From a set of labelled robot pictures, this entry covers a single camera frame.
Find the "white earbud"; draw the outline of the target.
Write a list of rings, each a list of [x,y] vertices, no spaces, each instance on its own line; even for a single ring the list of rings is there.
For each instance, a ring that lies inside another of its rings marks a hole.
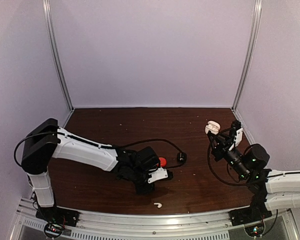
[[[158,209],[162,208],[162,206],[163,206],[160,202],[155,202],[154,205],[155,205]]]

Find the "black charging case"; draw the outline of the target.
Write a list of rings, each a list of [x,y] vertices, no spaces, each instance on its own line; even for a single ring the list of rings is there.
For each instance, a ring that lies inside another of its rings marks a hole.
[[[177,154],[177,162],[178,163],[185,163],[187,161],[187,154],[185,152],[179,152]]]

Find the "white charging case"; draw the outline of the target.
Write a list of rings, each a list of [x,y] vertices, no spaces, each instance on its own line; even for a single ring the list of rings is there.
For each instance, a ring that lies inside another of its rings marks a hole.
[[[221,129],[221,126],[219,123],[210,120],[207,122],[206,126],[205,126],[205,133],[208,134],[209,132],[211,132],[214,135],[217,135],[219,133]]]

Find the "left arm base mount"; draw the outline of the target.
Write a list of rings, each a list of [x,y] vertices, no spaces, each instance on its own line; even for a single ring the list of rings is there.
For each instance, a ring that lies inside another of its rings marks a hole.
[[[79,220],[79,212],[53,207],[40,207],[35,206],[36,217],[46,222],[43,227],[43,233],[50,239],[60,237],[66,230],[66,227],[76,227]]]

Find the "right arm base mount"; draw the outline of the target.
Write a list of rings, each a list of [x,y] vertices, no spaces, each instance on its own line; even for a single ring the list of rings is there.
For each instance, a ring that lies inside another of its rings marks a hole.
[[[248,206],[228,212],[233,227],[243,225],[245,233],[251,238],[260,238],[266,233],[265,219],[273,214],[265,208]]]

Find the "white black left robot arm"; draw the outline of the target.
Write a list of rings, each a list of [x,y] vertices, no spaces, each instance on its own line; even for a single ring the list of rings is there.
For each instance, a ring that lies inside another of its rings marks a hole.
[[[49,176],[51,159],[65,159],[96,167],[116,174],[120,179],[130,181],[137,194],[153,191],[155,182],[166,179],[168,172],[151,147],[140,151],[124,146],[98,143],[75,135],[49,118],[17,143],[23,146],[19,167],[27,173],[39,209],[51,222],[62,218],[62,211],[56,207],[56,199]]]

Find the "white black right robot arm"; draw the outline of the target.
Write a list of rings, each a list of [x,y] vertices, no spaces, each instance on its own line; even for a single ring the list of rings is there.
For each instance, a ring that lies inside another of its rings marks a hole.
[[[241,153],[237,146],[243,129],[218,130],[206,126],[209,139],[207,156],[216,162],[225,160],[238,175],[237,182],[227,182],[215,171],[212,174],[223,184],[232,187],[247,187],[253,194],[246,210],[249,220],[256,221],[274,210],[300,208],[300,170],[283,171],[267,168],[270,155],[258,143]]]

